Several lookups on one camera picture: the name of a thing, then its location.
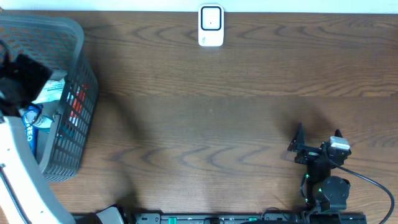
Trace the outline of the white wet wipes pack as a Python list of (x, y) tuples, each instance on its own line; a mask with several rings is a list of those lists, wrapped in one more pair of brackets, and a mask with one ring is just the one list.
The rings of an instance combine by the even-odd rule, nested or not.
[(63, 93), (65, 80), (49, 80), (40, 91), (38, 97), (32, 102), (33, 104), (48, 103), (58, 101)]

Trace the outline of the blue Oreo cookie pack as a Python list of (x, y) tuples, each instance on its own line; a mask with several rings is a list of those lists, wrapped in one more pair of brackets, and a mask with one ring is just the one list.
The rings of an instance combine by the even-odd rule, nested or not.
[(34, 113), (39, 114), (41, 111), (42, 111), (42, 105), (29, 106), (27, 111), (24, 113), (22, 117), (22, 122), (24, 123), (25, 126), (25, 135), (30, 145), (30, 151), (34, 157), (36, 156), (36, 151), (37, 151), (37, 136), (39, 130), (32, 125), (33, 118), (29, 118), (29, 116), (32, 116)]

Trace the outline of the teal mouthwash bottle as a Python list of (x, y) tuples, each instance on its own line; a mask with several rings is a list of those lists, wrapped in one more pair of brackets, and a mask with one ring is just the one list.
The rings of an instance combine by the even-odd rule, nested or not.
[(50, 132), (53, 119), (36, 111), (28, 111), (23, 118), (24, 122), (30, 124), (39, 131)]

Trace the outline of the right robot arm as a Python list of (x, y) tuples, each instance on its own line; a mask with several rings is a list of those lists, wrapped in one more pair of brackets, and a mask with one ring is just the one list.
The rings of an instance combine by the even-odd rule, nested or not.
[(350, 145), (340, 130), (319, 147), (305, 143), (303, 124), (300, 123), (288, 151), (296, 153), (294, 162), (303, 164), (307, 171), (302, 178), (300, 193), (307, 208), (299, 216), (304, 223), (341, 223), (341, 211), (347, 208), (350, 182), (331, 175), (331, 170), (342, 166), (351, 155)]

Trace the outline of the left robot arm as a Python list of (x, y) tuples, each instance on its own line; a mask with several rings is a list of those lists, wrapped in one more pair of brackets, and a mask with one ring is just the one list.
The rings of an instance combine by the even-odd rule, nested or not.
[(20, 54), (1, 62), (1, 208), (9, 223), (123, 223), (117, 207), (72, 215), (44, 179), (21, 113), (38, 97), (50, 69)]

